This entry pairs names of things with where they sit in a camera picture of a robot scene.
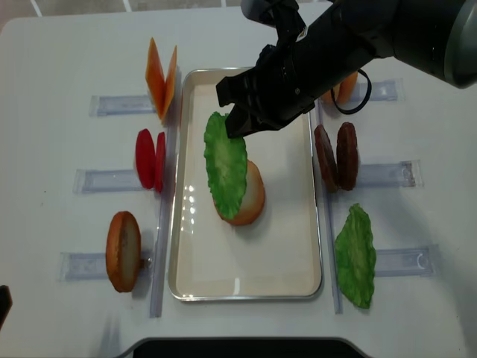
black cable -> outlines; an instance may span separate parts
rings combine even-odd
[[[355,114],[357,112],[359,112],[360,110],[363,109],[363,107],[366,105],[366,103],[370,100],[370,97],[371,97],[371,91],[373,90],[373,85],[371,83],[371,80],[370,78],[367,76],[366,72],[363,71],[362,69],[359,69],[358,70],[358,73],[360,75],[363,75],[366,79],[367,79],[367,90],[366,90],[366,95],[364,95],[364,98],[363,98],[363,102],[361,102],[359,104],[359,106],[357,106],[356,108],[353,108],[352,110],[344,110],[343,108],[340,108],[338,106],[338,104],[336,103],[336,98],[335,98],[335,91],[333,90],[333,88],[331,89],[331,98],[333,100],[333,103],[335,104],[336,106],[336,109],[339,110],[341,113],[343,114],[347,114],[347,115],[350,115],[350,114]]]

bottom bun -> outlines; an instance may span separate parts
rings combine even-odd
[[[247,189],[241,201],[240,210],[233,219],[224,218],[218,211],[222,220],[234,226],[252,224],[259,216],[265,205],[265,187],[259,169],[250,160],[247,161]]]
[[[118,292],[131,292],[141,264],[141,233],[133,214],[114,215],[107,234],[106,271]]]

tray rim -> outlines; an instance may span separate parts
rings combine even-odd
[[[180,125],[178,128],[178,141],[177,141],[177,159],[176,159],[176,188],[177,188],[177,175],[178,175],[178,169],[179,169],[179,163],[180,163],[180,158],[182,157],[182,153],[180,153],[180,148],[181,148],[181,132],[182,132],[182,124],[183,123],[188,123],[189,122],[189,104],[187,104],[186,108],[187,111],[184,111],[184,94],[186,90],[188,89],[187,83],[193,78],[193,76],[197,73],[204,73],[204,72],[244,72],[250,69],[251,67],[224,67],[224,68],[214,68],[214,69],[195,69],[192,70],[187,74],[187,76],[184,78],[183,82],[183,88],[182,88],[182,94],[181,94],[181,100],[182,100],[182,105],[181,105],[181,111],[180,111]],[[174,197],[172,201],[172,213],[171,213],[171,222],[169,225],[169,232],[168,232],[168,240],[170,241],[169,245],[169,258],[168,258],[168,272],[167,272],[167,281],[168,281],[168,287],[169,290],[171,291],[171,294],[174,298],[181,302],[213,302],[213,301],[303,301],[303,300],[310,300],[318,296],[319,292],[321,291],[323,287],[323,255],[322,255],[322,250],[321,250],[321,231],[320,231],[320,217],[318,215],[318,200],[317,200],[317,178],[316,178],[316,168],[315,168],[315,156],[313,152],[313,139],[312,139],[312,115],[311,111],[305,114],[307,121],[308,121],[308,132],[309,132],[309,149],[310,149],[310,155],[312,158],[312,183],[313,183],[313,202],[315,205],[315,220],[316,220],[316,225],[317,225],[317,239],[318,239],[318,255],[320,258],[320,283],[318,284],[318,287],[316,288],[315,291],[313,291],[309,295],[263,295],[263,296],[258,296],[258,295],[235,295],[235,296],[193,296],[193,297],[183,297],[177,290],[171,286],[171,266],[173,261],[171,260],[171,253],[172,253],[172,244],[174,243],[174,237],[173,237],[173,230],[174,230],[174,214],[176,210],[176,200],[178,198],[177,191],[174,191]]]

white table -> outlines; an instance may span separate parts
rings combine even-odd
[[[301,14],[310,23],[326,6],[305,4]],[[150,290],[132,297],[107,280],[58,282],[60,252],[102,252],[116,211],[134,213],[150,246],[156,237],[152,194],[72,193],[76,169],[128,169],[136,133],[159,131],[153,115],[88,117],[91,95],[146,92],[151,36],[166,63],[177,44],[183,75],[253,65],[276,40],[238,7],[18,19],[1,33],[0,284],[13,309],[0,357],[113,357],[177,336],[341,337],[374,357],[477,355],[477,88],[458,91],[392,59],[367,70],[405,79],[426,170],[425,194],[410,195],[445,257],[440,277],[380,279],[368,314],[345,301],[335,315],[323,240],[323,288],[312,301],[182,304],[166,290],[163,317],[149,319]]]

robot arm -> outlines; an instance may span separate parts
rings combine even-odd
[[[477,0],[336,0],[308,28],[295,0],[241,8],[274,26],[278,42],[217,85],[219,104],[235,104],[229,137],[278,131],[374,58],[394,56],[459,88],[477,81]]]

